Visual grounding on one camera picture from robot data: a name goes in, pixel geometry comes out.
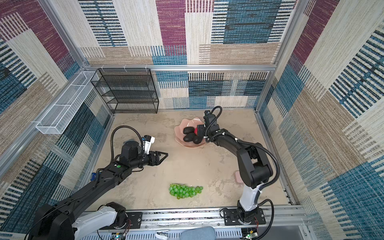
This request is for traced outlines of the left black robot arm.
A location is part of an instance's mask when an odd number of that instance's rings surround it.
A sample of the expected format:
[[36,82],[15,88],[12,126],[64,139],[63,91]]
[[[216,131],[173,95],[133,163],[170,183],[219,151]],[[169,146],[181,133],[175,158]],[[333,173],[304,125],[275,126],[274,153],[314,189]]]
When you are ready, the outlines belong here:
[[133,172],[141,171],[144,166],[158,166],[168,157],[168,153],[150,150],[154,137],[142,137],[137,130],[128,128],[139,141],[126,141],[121,154],[112,155],[110,163],[97,170],[94,181],[54,206],[40,207],[26,240],[80,240],[104,227],[127,226],[126,208],[114,202],[92,214],[82,216],[82,213]]

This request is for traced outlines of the pink scalloped fruit bowl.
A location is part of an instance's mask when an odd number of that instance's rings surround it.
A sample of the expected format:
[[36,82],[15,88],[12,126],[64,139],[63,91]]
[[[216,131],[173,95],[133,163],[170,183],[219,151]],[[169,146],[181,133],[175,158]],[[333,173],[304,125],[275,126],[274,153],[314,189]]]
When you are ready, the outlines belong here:
[[200,118],[183,119],[181,123],[174,128],[175,140],[186,148],[199,148],[206,144],[206,140],[198,136],[198,126],[202,125]]

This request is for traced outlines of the dark avocado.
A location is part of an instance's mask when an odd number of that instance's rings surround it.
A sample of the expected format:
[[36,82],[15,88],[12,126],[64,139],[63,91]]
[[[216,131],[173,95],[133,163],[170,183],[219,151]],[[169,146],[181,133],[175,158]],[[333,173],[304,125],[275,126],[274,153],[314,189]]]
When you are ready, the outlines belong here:
[[203,141],[204,137],[195,135],[193,138],[193,143],[199,145]]
[[195,133],[185,135],[183,138],[184,142],[187,142],[187,143],[192,142],[195,135],[196,135]]
[[195,133],[195,128],[194,127],[189,126],[189,127],[185,127],[183,129],[183,134],[188,135],[188,134],[191,134],[191,133]]

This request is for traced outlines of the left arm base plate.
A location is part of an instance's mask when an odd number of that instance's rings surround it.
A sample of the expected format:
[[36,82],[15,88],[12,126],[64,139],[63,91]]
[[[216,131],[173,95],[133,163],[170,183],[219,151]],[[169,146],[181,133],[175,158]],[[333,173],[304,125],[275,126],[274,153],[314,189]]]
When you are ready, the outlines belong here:
[[140,229],[142,224],[143,212],[126,212],[118,214],[110,226],[101,228],[101,230],[132,230]]

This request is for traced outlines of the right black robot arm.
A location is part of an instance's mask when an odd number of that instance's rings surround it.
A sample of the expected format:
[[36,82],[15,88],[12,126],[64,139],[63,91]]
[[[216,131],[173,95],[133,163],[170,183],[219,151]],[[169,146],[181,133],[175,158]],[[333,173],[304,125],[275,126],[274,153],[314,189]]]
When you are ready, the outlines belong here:
[[249,225],[261,215],[258,203],[263,189],[273,185],[280,177],[281,168],[276,157],[260,143],[241,140],[217,123],[223,108],[215,106],[204,112],[204,123],[198,126],[198,136],[214,143],[237,157],[240,177],[245,184],[237,205],[238,222]]

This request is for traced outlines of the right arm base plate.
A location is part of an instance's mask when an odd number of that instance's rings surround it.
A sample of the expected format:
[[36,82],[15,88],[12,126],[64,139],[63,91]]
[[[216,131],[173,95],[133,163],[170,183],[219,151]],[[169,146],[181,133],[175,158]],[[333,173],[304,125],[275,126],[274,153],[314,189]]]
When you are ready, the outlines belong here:
[[266,224],[265,215],[261,208],[256,208],[250,212],[245,212],[242,208],[223,208],[219,211],[219,215],[224,219],[226,226]]

